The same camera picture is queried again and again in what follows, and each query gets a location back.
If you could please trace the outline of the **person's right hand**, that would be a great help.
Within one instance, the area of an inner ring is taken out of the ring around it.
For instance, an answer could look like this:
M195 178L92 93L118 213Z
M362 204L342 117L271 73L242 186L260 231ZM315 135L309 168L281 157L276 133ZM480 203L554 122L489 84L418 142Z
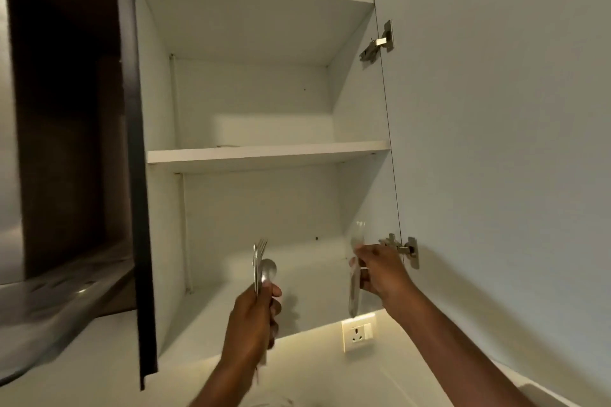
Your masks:
M394 247L381 246L381 266L379 271L380 297L387 313L398 318L408 311L422 293L413 283L401 260L401 255Z

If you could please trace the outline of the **person's left hand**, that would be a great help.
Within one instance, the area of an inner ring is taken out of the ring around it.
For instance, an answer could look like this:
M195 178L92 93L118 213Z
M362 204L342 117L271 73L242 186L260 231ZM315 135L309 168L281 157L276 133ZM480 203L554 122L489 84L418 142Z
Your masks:
M252 376L266 351L274 345L282 306L281 289L267 282L256 292L253 285L237 296L228 318L221 361Z

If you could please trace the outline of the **silver spoon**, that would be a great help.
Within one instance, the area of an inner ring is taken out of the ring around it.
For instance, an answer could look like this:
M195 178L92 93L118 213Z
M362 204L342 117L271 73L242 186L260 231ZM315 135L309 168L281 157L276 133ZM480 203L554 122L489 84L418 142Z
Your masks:
M258 261L254 280L257 295L260 294L263 284L268 281L271 282L276 277L276 274L277 265L273 260L263 258Z

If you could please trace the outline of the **person's right forearm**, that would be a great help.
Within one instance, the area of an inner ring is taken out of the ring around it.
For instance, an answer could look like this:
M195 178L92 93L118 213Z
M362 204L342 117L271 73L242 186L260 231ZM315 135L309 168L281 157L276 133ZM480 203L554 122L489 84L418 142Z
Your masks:
M381 294L453 407L536 407L418 288Z

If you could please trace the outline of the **person's left forearm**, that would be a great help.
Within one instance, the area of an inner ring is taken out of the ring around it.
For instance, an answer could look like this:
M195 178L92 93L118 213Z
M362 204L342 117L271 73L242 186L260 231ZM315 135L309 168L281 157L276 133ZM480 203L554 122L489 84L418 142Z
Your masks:
M239 407L253 385L258 362L221 358L188 407Z

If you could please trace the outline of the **metal door hinge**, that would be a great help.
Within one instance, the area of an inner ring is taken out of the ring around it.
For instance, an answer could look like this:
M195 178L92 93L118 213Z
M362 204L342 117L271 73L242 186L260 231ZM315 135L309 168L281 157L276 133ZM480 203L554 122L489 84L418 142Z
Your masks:
M411 268L415 270L420 269L418 242L415 237L408 237L408 241L402 243L397 239L394 233L389 233L386 238L380 239L379 243L384 246L394 247L400 254L407 258Z
M360 53L360 61L364 63L374 63L383 48L385 48L387 52L394 49L392 20L386 21L383 36L381 38L372 39L368 46Z

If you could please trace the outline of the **white cabinet shelf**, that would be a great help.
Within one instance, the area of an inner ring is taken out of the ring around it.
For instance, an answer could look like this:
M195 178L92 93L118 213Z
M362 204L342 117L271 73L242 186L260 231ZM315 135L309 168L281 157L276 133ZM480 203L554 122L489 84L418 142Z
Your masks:
M385 153L389 141L151 150L146 162L176 174L246 172L345 163Z

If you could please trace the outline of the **white cabinet door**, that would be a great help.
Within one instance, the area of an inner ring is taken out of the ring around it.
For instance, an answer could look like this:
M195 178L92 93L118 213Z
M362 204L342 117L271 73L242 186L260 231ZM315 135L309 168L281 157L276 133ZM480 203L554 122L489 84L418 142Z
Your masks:
M417 286L490 358L611 407L611 0L375 0Z

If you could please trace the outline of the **white wall socket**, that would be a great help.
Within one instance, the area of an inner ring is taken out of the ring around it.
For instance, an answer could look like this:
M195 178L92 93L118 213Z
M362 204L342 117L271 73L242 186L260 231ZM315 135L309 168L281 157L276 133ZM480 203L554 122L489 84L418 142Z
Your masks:
M376 337L375 313L360 315L341 322L343 351L348 353L373 344Z

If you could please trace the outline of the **white wall cabinet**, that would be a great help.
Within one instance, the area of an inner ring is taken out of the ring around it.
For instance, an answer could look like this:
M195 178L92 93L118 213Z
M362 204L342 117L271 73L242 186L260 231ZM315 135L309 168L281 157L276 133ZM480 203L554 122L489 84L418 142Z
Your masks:
M378 0L136 0L148 151L389 141ZM279 337L350 318L350 237L401 240L392 147L345 163L176 174L146 162L158 370L221 352L253 246L277 265Z

